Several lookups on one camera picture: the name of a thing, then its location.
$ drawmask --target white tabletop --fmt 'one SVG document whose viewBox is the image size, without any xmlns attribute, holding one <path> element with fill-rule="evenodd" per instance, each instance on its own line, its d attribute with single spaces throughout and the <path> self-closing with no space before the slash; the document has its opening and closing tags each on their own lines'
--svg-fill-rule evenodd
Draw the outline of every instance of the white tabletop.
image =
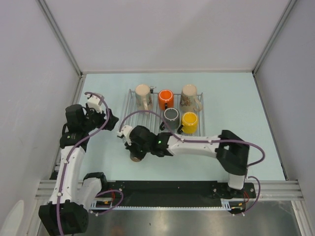
<svg viewBox="0 0 315 236">
<path fill-rule="evenodd" d="M 228 174 L 213 158 L 196 155 L 156 157 L 147 154 L 141 162 L 132 162 L 124 143 L 117 138 L 128 90 L 138 84 L 156 86 L 155 91 L 170 89 L 180 93 L 186 84 L 194 84 L 204 93 L 207 136 L 227 129 L 245 141 L 261 146 L 266 159 L 250 167 L 249 175 L 260 180 L 284 180 L 281 164 L 251 73 L 142 73 L 88 74 L 84 92 L 101 93 L 114 116 L 120 121 L 113 131 L 101 131 L 90 138 L 80 179 L 90 172 L 104 172 L 108 180 L 227 180 Z M 249 163 L 261 158 L 250 148 Z"/>
</svg>

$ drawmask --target cup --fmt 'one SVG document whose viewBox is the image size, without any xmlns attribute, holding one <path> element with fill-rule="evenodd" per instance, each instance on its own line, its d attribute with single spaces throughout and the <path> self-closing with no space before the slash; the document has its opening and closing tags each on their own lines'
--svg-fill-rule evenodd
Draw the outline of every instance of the cup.
<svg viewBox="0 0 315 236">
<path fill-rule="evenodd" d="M 194 112 L 186 112 L 182 115 L 182 124 L 177 133 L 193 134 L 198 128 L 198 116 Z"/>
<path fill-rule="evenodd" d="M 135 89 L 136 105 L 138 110 L 151 110 L 152 98 L 148 85 L 138 85 Z"/>
<path fill-rule="evenodd" d="M 202 104 L 197 98 L 197 87 L 185 85 L 182 89 L 180 108 L 183 112 L 200 112 Z"/>
<path fill-rule="evenodd" d="M 175 108 L 167 108 L 163 112 L 163 118 L 164 118 L 165 122 L 169 125 L 169 127 L 171 129 L 177 129 L 178 126 L 181 123 L 181 119 L 180 119 L 180 116 L 179 116 L 179 111 L 177 109 L 175 109 Z M 160 130 L 164 130 L 165 129 L 164 121 L 159 126 L 159 129 Z"/>
<path fill-rule="evenodd" d="M 158 93 L 158 106 L 162 111 L 174 107 L 174 94 L 171 90 L 165 89 Z"/>
</svg>

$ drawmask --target dish rack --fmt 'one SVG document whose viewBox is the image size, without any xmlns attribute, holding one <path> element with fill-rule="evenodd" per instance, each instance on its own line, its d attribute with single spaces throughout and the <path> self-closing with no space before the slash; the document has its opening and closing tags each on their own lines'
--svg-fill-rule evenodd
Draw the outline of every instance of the dish rack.
<svg viewBox="0 0 315 236">
<path fill-rule="evenodd" d="M 152 98 L 152 104 L 153 108 L 152 111 L 159 114 L 161 117 L 163 116 L 163 111 L 158 106 L 158 92 L 151 92 L 151 98 Z M 196 132 L 193 134 L 185 134 L 182 133 L 181 135 L 185 136 L 206 136 L 205 135 L 205 114 L 204 114 L 204 102 L 203 102 L 203 93 L 197 95 L 198 100 L 202 104 L 202 111 L 200 112 L 194 112 L 197 114 L 199 123 L 198 128 Z M 180 117 L 182 117 L 183 112 L 180 109 L 180 99 L 181 94 L 180 93 L 174 93 L 174 108 L 176 108 L 180 112 Z M 135 91 L 129 89 L 128 96 L 127 96 L 127 102 L 125 107 L 125 113 L 124 117 L 121 119 L 123 120 L 127 115 L 129 115 L 131 112 L 137 111 L 136 101 L 135 101 Z M 129 117 L 125 122 L 124 125 L 130 125 L 132 127 L 136 127 L 137 125 L 142 125 L 147 127 L 151 132 L 158 134 L 161 132 L 168 132 L 167 129 L 161 131 L 159 129 L 160 124 L 162 123 L 162 120 L 155 116 L 154 114 L 149 113 L 148 115 L 145 113 L 136 113 L 133 116 Z"/>
</svg>

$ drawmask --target yellow mug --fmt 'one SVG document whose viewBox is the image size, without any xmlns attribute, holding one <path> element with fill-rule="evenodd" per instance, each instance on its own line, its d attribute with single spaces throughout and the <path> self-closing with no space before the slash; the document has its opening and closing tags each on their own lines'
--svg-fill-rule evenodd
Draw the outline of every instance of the yellow mug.
<svg viewBox="0 0 315 236">
<path fill-rule="evenodd" d="M 193 134 L 198 128 L 198 116 L 193 112 L 186 112 L 182 115 L 182 124 L 177 133 Z"/>
</svg>

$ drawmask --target white wall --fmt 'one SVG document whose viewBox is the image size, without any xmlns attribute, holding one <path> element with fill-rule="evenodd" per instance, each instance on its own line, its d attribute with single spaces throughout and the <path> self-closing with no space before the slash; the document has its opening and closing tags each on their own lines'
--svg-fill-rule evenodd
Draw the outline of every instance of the white wall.
<svg viewBox="0 0 315 236">
<path fill-rule="evenodd" d="M 49 177 L 78 77 L 35 0 L 0 2 L 0 228 L 25 201 L 25 235 L 39 181 Z"/>
<path fill-rule="evenodd" d="M 83 71 L 251 71 L 288 0 L 47 0 Z"/>
<path fill-rule="evenodd" d="M 315 219 L 315 1 L 298 1 L 258 72 L 285 169 Z"/>
</svg>

